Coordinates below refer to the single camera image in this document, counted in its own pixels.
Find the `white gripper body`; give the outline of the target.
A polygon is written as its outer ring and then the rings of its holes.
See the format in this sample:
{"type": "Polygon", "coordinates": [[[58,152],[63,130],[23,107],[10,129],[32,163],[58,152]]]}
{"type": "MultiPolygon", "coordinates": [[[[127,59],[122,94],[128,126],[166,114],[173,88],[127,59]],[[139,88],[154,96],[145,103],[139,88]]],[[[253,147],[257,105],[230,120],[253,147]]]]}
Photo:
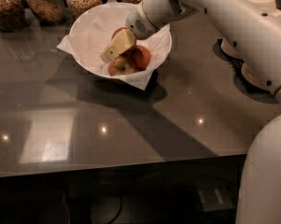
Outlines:
{"type": "Polygon", "coordinates": [[[147,2],[141,2],[131,10],[125,26],[134,33],[137,40],[146,40],[161,28],[156,9],[150,7],[147,2]]]}

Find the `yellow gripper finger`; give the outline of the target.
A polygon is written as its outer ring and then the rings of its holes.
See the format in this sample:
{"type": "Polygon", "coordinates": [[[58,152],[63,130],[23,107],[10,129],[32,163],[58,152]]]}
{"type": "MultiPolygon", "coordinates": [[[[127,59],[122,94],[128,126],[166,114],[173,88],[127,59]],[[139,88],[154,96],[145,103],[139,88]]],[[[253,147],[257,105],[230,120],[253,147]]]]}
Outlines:
{"type": "Polygon", "coordinates": [[[101,53],[102,60],[107,63],[114,61],[125,51],[136,45],[136,38],[131,30],[122,31],[105,47],[101,53]]]}

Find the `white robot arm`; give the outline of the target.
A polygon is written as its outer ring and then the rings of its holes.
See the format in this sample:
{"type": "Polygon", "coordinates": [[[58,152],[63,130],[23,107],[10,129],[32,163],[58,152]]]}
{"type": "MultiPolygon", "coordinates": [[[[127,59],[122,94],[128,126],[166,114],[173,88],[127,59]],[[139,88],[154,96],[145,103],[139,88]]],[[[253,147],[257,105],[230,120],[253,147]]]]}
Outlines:
{"type": "MultiPolygon", "coordinates": [[[[281,104],[281,21],[247,0],[143,0],[102,59],[116,59],[194,9],[206,15],[281,104]]],[[[281,224],[281,116],[259,132],[247,153],[235,224],[281,224]]]]}

